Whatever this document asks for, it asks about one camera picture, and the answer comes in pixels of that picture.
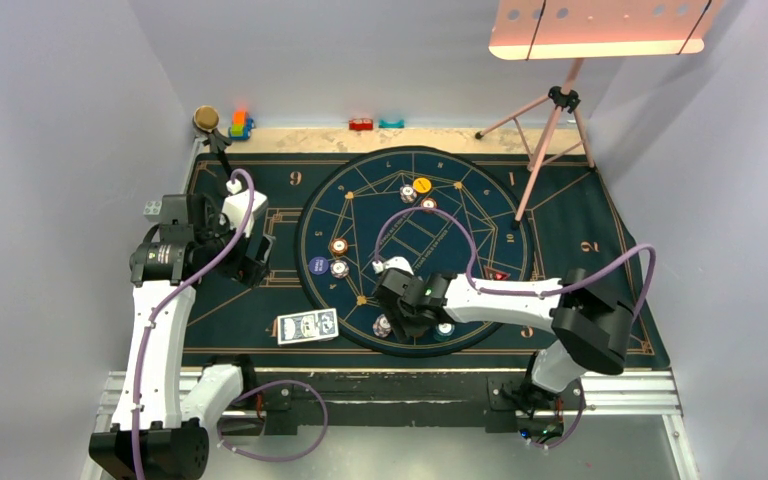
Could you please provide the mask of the pink white chip stack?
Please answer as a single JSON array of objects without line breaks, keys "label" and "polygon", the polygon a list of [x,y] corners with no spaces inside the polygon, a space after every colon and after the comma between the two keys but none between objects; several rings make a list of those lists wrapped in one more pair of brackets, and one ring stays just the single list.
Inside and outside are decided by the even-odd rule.
[{"label": "pink white chip stack", "polygon": [[373,334],[381,339],[385,339],[393,332],[392,326],[385,315],[379,315],[372,325]]}]

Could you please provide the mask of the teal chip stack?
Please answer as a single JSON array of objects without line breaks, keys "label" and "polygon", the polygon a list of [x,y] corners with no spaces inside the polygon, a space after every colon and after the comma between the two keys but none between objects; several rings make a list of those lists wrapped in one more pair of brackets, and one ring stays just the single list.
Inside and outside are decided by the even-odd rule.
[{"label": "teal chip stack", "polygon": [[451,323],[441,323],[434,327],[433,338],[438,342],[450,340],[455,332],[455,326]]}]

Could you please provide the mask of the purple small blind button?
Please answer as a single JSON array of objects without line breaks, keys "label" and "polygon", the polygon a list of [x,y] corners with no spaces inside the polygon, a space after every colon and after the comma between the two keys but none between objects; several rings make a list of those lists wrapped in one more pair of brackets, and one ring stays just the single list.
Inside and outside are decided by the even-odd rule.
[{"label": "purple small blind button", "polygon": [[330,271],[330,261],[324,256],[316,256],[309,260],[307,268],[313,275],[323,275]]}]

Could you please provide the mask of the black red all-in triangle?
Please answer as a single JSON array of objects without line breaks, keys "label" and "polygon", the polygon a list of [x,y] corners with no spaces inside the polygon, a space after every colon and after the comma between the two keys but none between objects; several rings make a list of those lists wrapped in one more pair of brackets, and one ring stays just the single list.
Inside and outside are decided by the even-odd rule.
[{"label": "black red all-in triangle", "polygon": [[487,280],[493,281],[505,281],[510,278],[510,274],[505,271],[501,271],[492,267],[486,267],[484,269],[484,276]]}]

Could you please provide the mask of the orange poker chip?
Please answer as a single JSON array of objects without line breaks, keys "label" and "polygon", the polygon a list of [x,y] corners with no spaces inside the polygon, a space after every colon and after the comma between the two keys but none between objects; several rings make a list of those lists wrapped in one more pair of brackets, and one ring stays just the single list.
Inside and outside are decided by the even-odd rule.
[{"label": "orange poker chip", "polygon": [[433,198],[424,198],[421,203],[420,207],[424,213],[432,213],[437,209],[437,202]]},{"label": "orange poker chip", "polygon": [[349,248],[348,241],[342,237],[335,238],[329,243],[329,251],[335,258],[344,256]]}]

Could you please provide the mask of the yellow big blind button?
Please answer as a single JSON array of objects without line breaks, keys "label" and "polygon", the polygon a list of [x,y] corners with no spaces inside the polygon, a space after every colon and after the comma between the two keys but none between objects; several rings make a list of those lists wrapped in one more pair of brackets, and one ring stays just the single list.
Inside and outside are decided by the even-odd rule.
[{"label": "yellow big blind button", "polygon": [[433,184],[426,177],[417,177],[413,180],[412,187],[418,194],[427,194],[432,190]]}]

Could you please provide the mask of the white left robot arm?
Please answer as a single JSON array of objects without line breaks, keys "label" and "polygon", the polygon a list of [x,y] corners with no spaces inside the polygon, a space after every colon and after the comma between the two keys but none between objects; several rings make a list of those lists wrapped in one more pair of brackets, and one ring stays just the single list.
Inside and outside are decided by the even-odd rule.
[{"label": "white left robot arm", "polygon": [[180,389],[185,330],[202,277],[218,273],[246,287],[267,275],[275,239],[252,233],[267,197],[244,190],[216,204],[203,194],[146,204],[151,227],[131,254],[134,328],[125,384],[108,431],[90,437],[89,456],[115,479],[199,479],[229,405],[257,399],[245,355],[209,362]]}]

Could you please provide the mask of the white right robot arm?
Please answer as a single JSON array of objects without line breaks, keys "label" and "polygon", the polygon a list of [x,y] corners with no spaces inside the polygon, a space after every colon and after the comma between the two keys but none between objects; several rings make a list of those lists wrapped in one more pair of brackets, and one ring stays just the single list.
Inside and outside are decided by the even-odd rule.
[{"label": "white right robot arm", "polygon": [[450,273],[423,279],[392,267],[380,274],[373,297],[401,342],[441,324],[492,322],[554,334],[521,381],[524,399],[544,407],[587,372],[625,370],[633,309],[594,283],[574,289],[573,281],[584,276],[574,269],[563,279],[538,282]]}]

